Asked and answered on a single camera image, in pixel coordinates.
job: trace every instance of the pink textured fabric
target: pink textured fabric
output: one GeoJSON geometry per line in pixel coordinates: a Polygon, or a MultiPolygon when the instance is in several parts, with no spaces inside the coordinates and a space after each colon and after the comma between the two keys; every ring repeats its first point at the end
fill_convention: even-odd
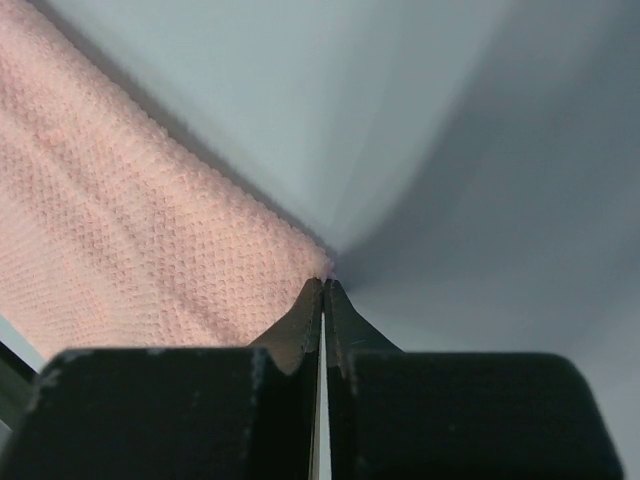
{"type": "Polygon", "coordinates": [[[0,0],[0,312],[69,346],[244,344],[330,262],[0,0]]]}

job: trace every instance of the black tool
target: black tool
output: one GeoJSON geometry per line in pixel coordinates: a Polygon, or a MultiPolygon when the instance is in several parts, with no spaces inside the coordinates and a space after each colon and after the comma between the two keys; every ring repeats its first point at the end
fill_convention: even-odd
{"type": "Polygon", "coordinates": [[[0,479],[312,478],[323,313],[334,479],[623,477],[566,359],[404,353],[339,282],[309,280],[248,347],[58,355],[0,479]]]}

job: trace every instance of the white wall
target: white wall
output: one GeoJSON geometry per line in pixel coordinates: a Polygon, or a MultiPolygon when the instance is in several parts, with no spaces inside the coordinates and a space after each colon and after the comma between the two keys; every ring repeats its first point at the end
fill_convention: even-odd
{"type": "Polygon", "coordinates": [[[633,0],[36,3],[400,346],[573,358],[640,476],[633,0]]]}

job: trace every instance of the gray wall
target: gray wall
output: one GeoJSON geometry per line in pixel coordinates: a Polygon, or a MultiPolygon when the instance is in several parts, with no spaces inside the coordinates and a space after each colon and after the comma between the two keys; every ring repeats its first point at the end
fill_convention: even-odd
{"type": "Polygon", "coordinates": [[[640,477],[640,4],[36,3],[400,346],[574,359],[640,477]]]}

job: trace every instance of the pink towel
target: pink towel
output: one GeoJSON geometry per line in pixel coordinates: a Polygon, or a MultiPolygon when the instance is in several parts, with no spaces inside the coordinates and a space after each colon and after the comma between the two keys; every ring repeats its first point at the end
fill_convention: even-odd
{"type": "Polygon", "coordinates": [[[329,270],[31,5],[0,0],[0,312],[43,356],[245,344],[329,270]]]}

